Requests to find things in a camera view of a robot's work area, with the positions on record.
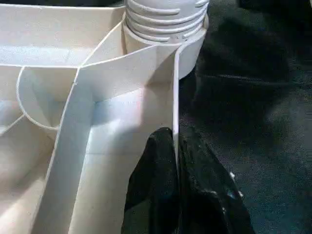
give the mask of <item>plastic compartment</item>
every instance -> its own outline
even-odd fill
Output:
[[[17,82],[22,111],[36,125],[57,132],[77,69],[25,67]]]
[[[30,229],[53,149],[52,140],[20,110],[20,70],[0,65],[0,229],[6,234]]]
[[[20,69],[0,65],[0,135],[22,115],[15,91]]]
[[[174,51],[150,46],[80,69],[33,234],[120,232],[128,179],[146,140],[173,126]],[[162,53],[166,61],[158,60]],[[142,59],[145,67],[134,69]]]
[[[122,18],[123,7],[0,4],[0,63],[79,66]]]
[[[133,39],[124,31],[124,22],[119,22],[99,43],[84,65],[117,59],[126,54],[148,47],[147,43]]]

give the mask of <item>white plastic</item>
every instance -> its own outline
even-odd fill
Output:
[[[198,3],[173,2],[184,17]],[[148,136],[171,128],[177,152],[178,80],[195,65],[208,18],[164,43],[133,30],[122,7],[0,5],[0,13],[0,230],[120,233]]]
[[[138,36],[179,43],[203,26],[209,0],[126,0],[127,24]]]

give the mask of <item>dark fabric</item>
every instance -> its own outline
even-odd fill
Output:
[[[300,31],[312,28],[312,6],[310,0],[237,0],[239,7],[271,12],[274,15],[295,22]]]
[[[312,233],[312,38],[284,7],[212,0],[196,68],[180,81],[180,132],[235,174],[257,234]]]

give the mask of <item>white plastic tray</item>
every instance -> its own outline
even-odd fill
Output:
[[[178,80],[208,20],[164,45],[124,11],[0,4],[1,233],[120,233],[148,136],[169,127],[177,149]]]

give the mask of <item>white plastic container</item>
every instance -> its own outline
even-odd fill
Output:
[[[207,2],[180,3],[181,16],[186,6],[206,16]],[[127,17],[124,7],[0,4],[4,233],[120,233],[148,136],[171,128],[177,151],[178,81],[195,65],[208,18],[161,42]]]
[[[209,0],[126,0],[127,23],[148,40],[179,43],[195,35],[206,17]]]

